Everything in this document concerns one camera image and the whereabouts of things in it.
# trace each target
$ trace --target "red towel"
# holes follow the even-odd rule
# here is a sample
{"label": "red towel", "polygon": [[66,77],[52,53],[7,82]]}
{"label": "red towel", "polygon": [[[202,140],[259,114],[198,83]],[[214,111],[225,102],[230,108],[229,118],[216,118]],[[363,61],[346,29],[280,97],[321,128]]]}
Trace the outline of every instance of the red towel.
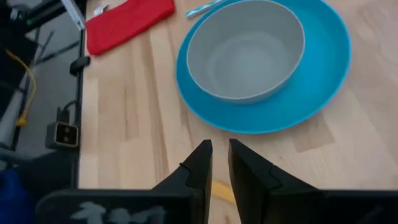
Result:
{"label": "red towel", "polygon": [[173,0],[128,0],[86,23],[87,49],[100,55],[173,14]]}

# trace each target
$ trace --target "yellow object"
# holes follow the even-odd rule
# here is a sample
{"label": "yellow object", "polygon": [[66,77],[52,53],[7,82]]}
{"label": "yellow object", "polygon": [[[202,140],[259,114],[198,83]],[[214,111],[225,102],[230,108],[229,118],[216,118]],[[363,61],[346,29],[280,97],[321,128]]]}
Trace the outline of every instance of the yellow object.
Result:
{"label": "yellow object", "polygon": [[231,187],[218,181],[213,180],[211,183],[211,194],[212,196],[223,199],[233,205],[236,205],[234,192]]}
{"label": "yellow object", "polygon": [[32,86],[33,86],[32,93],[30,94],[30,97],[29,97],[29,99],[26,102],[24,111],[19,116],[18,121],[17,121],[17,126],[18,127],[24,127],[24,126],[27,125],[27,114],[29,112],[29,108],[30,108],[30,105],[32,104],[33,98],[35,97],[35,94],[36,94],[36,88],[37,88],[36,79],[35,79],[34,74],[32,73],[32,71],[29,69],[29,67],[18,56],[14,55],[8,49],[6,49],[6,53],[8,54],[8,56],[11,59],[19,62],[26,69],[29,78],[32,80]]}

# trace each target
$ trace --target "plate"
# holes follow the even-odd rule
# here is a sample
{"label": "plate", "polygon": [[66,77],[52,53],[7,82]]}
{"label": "plate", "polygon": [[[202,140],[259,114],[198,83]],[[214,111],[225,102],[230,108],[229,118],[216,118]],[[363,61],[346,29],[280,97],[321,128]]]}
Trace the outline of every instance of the plate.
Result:
{"label": "plate", "polygon": [[234,133],[271,133],[305,121],[334,97],[348,73],[351,42],[344,22],[321,0],[275,0],[292,10],[303,25],[302,61],[286,85],[270,98],[246,105],[228,103],[195,84],[186,57],[188,43],[198,26],[215,11],[237,1],[240,0],[227,0],[206,13],[183,41],[176,77],[184,102],[208,124]]}

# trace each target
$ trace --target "bowl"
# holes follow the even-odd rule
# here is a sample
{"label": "bowl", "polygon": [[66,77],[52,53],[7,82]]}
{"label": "bowl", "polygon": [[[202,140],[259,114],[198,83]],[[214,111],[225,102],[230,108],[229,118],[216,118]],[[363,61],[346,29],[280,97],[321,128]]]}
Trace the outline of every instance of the bowl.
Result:
{"label": "bowl", "polygon": [[283,86],[304,47],[303,26],[290,9],[265,0],[235,2],[195,31],[188,44],[188,71],[208,94],[252,103]]}

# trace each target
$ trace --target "wooden countertop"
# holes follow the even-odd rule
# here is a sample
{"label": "wooden countertop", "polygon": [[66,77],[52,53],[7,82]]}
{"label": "wooden countertop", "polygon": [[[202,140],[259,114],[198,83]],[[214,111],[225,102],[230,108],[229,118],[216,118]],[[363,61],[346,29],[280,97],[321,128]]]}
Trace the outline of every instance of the wooden countertop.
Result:
{"label": "wooden countertop", "polygon": [[[398,189],[398,1],[327,0],[352,38],[344,87],[310,120],[258,136],[213,128],[180,99],[176,55],[197,20],[185,13],[208,0],[174,1],[175,15],[85,70],[81,188],[151,188],[204,139],[213,141],[213,178],[229,183],[228,139],[237,138],[319,188]],[[88,19],[97,6],[122,2],[88,1]],[[240,223],[234,205],[212,197],[211,208],[210,223]]]}

